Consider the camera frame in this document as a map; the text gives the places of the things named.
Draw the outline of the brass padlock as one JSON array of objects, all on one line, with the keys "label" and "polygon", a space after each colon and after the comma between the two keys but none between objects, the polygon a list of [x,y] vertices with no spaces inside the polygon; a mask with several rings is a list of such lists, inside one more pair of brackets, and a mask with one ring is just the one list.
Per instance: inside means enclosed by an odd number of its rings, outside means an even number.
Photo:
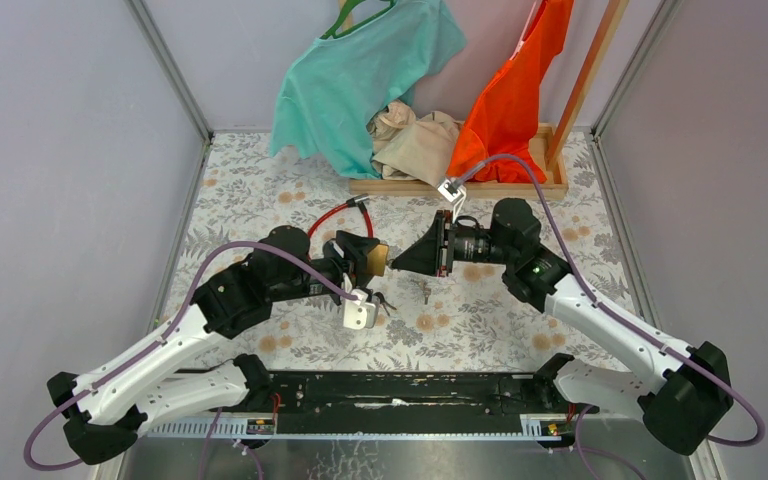
[{"label": "brass padlock", "polygon": [[373,247],[366,254],[365,274],[382,277],[387,269],[388,256],[389,246],[386,243],[379,243]]}]

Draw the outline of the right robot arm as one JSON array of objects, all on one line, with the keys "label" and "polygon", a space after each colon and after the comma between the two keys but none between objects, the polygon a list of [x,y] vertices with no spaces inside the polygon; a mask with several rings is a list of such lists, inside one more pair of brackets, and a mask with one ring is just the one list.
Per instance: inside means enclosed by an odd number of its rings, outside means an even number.
[{"label": "right robot arm", "polygon": [[557,412],[587,404],[641,422],[663,446],[688,456],[731,409],[725,353],[710,342],[692,346],[622,309],[542,244],[541,223],[523,199],[505,198],[489,227],[436,212],[429,230],[391,261],[396,270],[445,277],[456,262],[502,265],[502,282],[518,301],[583,333],[625,366],[590,366],[557,354],[533,386],[535,402]]}]

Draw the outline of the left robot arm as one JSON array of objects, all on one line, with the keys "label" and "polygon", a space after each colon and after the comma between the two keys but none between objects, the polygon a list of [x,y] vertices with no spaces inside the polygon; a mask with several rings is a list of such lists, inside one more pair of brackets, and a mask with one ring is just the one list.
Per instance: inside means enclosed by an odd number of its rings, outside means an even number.
[{"label": "left robot arm", "polygon": [[285,225],[243,248],[246,256],[220,272],[198,271],[178,313],[126,351],[84,374],[61,372],[48,380],[79,462],[104,463],[152,428],[194,413],[271,407],[272,378],[254,354],[184,379],[176,372],[268,320],[279,302],[328,295],[342,306],[346,327],[375,323],[380,302],[369,284],[385,271],[385,242],[340,231],[313,258],[308,235]]}]

